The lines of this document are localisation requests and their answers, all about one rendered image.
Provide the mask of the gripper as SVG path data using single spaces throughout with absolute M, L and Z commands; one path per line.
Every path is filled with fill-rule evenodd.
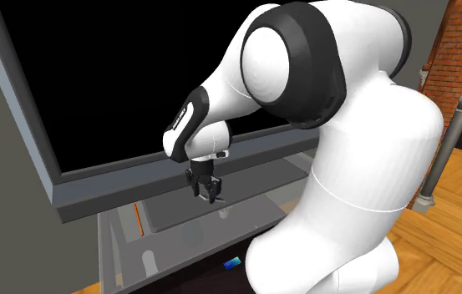
M 207 186 L 209 194 L 209 202 L 211 204 L 219 201 L 224 202 L 225 200 L 220 197 L 221 194 L 221 179 L 212 177 L 214 175 L 214 161 L 195 161 L 190 162 L 190 169 L 185 171 L 185 177 L 190 184 L 193 191 L 193 196 L 198 197 L 200 194 L 200 183 L 199 182 L 210 182 Z

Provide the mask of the orange pencil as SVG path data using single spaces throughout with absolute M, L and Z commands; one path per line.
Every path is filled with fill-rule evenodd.
M 142 226 L 141 219 L 140 219 L 140 213 L 139 213 L 139 209 L 138 209 L 138 206 L 137 206 L 136 202 L 133 203 L 133 207 L 134 207 L 135 218 L 136 218 L 136 222 L 137 222 L 137 225 L 138 225 L 138 228 L 139 228 L 140 236 L 144 236 L 145 233 L 144 233 L 144 230 L 143 230 L 143 226 Z

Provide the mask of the large grey-framed television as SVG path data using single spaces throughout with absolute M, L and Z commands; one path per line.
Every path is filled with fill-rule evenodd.
M 287 0 L 0 0 L 0 89 L 62 222 L 141 201 L 153 232 L 306 174 L 282 158 L 316 130 L 263 110 L 232 119 L 214 204 L 162 134 L 256 7 Z

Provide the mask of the grey column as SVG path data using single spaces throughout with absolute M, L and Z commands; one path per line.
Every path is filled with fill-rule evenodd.
M 450 155 L 456 146 L 459 137 L 462 134 L 462 94 L 459 97 L 459 103 L 455 109 L 453 118 L 447 128 L 444 137 L 439 145 L 439 151 L 431 166 L 430 172 L 425 178 L 424 184 L 418 193 L 412 210 L 426 214 L 430 207 L 435 205 L 434 188 L 438 184 L 442 172 L 447 165 Z

